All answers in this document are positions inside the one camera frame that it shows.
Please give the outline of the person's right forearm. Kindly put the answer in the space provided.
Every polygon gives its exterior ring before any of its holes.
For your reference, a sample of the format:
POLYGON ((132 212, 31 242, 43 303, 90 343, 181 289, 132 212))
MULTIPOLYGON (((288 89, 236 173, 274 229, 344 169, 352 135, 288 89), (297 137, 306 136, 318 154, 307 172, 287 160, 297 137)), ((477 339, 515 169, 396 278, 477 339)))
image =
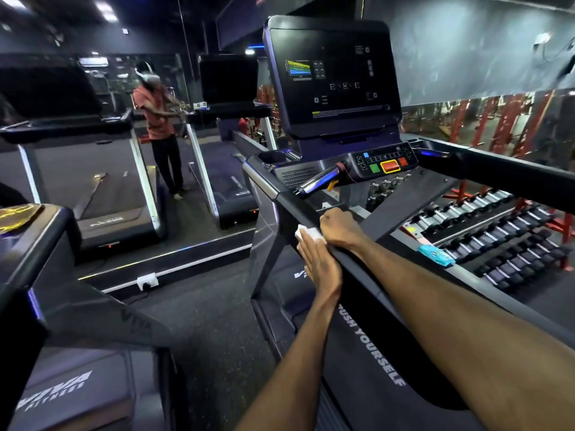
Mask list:
POLYGON ((575 350, 362 237, 351 246, 489 431, 575 431, 575 350))

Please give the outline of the person's left forearm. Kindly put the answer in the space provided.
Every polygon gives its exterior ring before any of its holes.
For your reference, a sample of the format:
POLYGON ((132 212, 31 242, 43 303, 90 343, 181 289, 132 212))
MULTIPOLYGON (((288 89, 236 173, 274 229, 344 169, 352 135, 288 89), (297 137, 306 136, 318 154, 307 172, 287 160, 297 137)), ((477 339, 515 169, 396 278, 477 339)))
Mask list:
POLYGON ((322 372, 336 298, 317 298, 294 342, 234 431, 349 431, 322 372))

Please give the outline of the black treadmill console screen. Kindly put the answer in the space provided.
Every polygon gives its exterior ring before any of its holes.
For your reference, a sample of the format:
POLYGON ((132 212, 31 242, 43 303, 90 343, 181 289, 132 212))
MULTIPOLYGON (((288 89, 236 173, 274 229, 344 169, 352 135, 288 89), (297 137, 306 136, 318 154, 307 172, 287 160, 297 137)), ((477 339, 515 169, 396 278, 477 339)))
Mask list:
POLYGON ((385 22, 273 15, 263 42, 288 136, 338 137, 399 126, 399 86, 385 22))

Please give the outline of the black treadmill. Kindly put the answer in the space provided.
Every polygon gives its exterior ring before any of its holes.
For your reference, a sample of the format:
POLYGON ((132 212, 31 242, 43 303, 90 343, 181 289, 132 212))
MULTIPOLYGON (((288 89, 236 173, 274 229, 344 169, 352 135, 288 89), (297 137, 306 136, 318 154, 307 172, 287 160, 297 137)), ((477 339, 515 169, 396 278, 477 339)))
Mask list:
MULTIPOLYGON (((575 213, 575 173, 401 134, 400 122, 397 128, 379 131, 295 139, 299 153, 289 149, 258 153, 243 164, 261 208, 249 258, 251 304, 277 360, 288 351, 312 305, 312 285, 305 272, 296 272, 295 279, 289 280, 288 270, 281 271, 279 265, 296 256, 294 233, 299 224, 319 226, 322 210, 312 206, 311 196, 324 195, 333 182, 360 189, 376 180, 351 180, 343 164, 349 153, 408 142, 419 162, 411 171, 470 179, 575 213)), ((391 237, 397 227, 392 221, 396 211, 384 204, 377 207, 361 219, 362 229, 393 253, 475 292, 575 350, 575 333, 461 266, 440 268, 391 237)), ((335 258, 343 262, 344 285, 339 319, 329 331, 322 388, 349 430, 482 431, 479 420, 417 345, 375 277, 351 253, 335 250, 335 258)))
POLYGON ((185 431, 159 320, 76 278, 68 208, 0 209, 0 431, 185 431))

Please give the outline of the wall mirror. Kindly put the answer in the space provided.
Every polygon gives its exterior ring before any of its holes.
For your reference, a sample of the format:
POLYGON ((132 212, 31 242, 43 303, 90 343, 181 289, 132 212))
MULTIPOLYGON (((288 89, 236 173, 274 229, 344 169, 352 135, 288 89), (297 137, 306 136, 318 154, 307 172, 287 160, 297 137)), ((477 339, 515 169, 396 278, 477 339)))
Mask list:
POLYGON ((71 210, 76 263, 102 260, 84 278, 251 246, 238 120, 271 113, 205 103, 212 84, 253 101, 258 59, 198 53, 204 0, 104 0, 118 23, 95 0, 21 1, 0 2, 0 176, 16 182, 18 154, 30 201, 71 210))

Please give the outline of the person's left hand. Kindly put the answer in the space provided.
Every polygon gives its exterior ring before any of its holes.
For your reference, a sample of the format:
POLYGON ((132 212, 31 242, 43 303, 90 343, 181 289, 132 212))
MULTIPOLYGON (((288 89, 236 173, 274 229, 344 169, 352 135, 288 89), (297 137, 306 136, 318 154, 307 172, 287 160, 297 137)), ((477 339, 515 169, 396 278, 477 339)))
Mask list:
POLYGON ((324 264, 317 267, 307 267, 304 262, 304 265, 306 274, 316 289, 314 305, 334 311, 341 298, 343 274, 339 263, 330 253, 328 246, 327 261, 324 264))

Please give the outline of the row of black dumbbells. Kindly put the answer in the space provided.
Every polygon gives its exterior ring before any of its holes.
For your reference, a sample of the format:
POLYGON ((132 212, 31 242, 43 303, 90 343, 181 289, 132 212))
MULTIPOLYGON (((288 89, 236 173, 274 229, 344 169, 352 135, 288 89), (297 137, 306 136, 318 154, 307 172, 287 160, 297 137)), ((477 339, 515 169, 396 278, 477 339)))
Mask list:
POLYGON ((536 282, 553 269, 575 274, 575 242, 546 229, 556 210, 535 203, 515 212, 510 192, 489 189, 457 203, 443 198, 460 181, 416 169, 369 184, 367 211, 383 204, 397 209, 391 237, 417 251, 431 244, 452 255, 456 265, 502 291, 536 282))

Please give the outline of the white wipe cloth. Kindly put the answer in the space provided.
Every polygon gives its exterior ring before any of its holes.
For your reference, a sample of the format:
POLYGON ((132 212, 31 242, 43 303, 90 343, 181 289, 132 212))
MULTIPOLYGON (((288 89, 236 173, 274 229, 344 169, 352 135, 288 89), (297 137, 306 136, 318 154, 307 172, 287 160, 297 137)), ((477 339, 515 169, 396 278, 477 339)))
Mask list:
POLYGON ((298 240, 301 241, 303 241, 303 237, 301 235, 302 232, 304 232, 307 236, 309 236, 309 238, 312 239, 313 241, 321 241, 323 243, 326 243, 326 239, 324 238, 324 236, 322 235, 321 231, 318 228, 307 227, 304 226, 303 224, 299 224, 297 226, 294 235, 298 240))

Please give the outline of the person's right hand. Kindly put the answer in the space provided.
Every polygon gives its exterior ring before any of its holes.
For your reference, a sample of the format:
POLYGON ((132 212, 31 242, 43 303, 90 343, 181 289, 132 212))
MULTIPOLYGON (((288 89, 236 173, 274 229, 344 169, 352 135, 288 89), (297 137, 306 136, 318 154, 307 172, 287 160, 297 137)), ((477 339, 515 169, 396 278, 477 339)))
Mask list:
POLYGON ((351 252, 356 257, 361 258, 363 249, 369 246, 369 241, 370 238, 361 229, 351 212, 343 211, 343 242, 330 245, 342 248, 351 252))

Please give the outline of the treadmill button control panel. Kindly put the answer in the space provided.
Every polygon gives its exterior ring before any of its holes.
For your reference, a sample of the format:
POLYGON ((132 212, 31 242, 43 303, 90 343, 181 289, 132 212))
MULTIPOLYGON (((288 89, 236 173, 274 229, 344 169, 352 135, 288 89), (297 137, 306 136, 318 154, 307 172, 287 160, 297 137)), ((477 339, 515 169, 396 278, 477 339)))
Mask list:
POLYGON ((360 182, 411 171, 419 162, 412 146, 401 142, 349 153, 343 164, 349 178, 360 182))

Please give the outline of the red metal rack frame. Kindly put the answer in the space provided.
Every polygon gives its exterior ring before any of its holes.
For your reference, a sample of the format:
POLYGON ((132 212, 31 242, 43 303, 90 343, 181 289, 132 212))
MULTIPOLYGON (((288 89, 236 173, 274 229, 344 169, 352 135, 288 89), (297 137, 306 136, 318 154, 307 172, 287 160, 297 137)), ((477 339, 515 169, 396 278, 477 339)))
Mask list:
MULTIPOLYGON (((488 152, 507 155, 511 158, 527 160, 529 154, 535 152, 534 139, 542 130, 544 118, 550 116, 549 108, 555 100, 557 90, 543 92, 537 101, 536 93, 519 93, 509 96, 495 96, 488 98, 485 104, 476 133, 471 142, 472 148, 479 148, 485 144, 481 141, 484 134, 487 121, 491 116, 499 117, 497 126, 488 141, 488 152), (504 99, 502 110, 499 108, 499 102, 504 99)), ((443 198, 457 203, 465 201, 468 180, 460 182, 459 186, 450 190, 443 195, 443 198)), ((535 201, 528 200, 525 197, 519 197, 515 205, 515 212, 535 207, 535 201)), ((561 233, 562 243, 568 244, 571 240, 575 242, 575 213, 563 213, 563 218, 555 217, 545 219, 544 226, 546 229, 561 233)))

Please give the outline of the blue wipes packet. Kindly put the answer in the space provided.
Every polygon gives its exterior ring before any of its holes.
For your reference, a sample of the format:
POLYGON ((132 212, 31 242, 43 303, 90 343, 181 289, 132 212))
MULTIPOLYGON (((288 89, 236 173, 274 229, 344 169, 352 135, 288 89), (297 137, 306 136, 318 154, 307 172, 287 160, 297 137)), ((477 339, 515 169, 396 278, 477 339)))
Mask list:
POLYGON ((422 255, 424 255, 425 257, 427 257, 432 262, 434 262, 435 264, 443 268, 448 268, 456 264, 455 258, 452 255, 450 255, 450 253, 434 245, 431 244, 420 245, 417 251, 422 255))

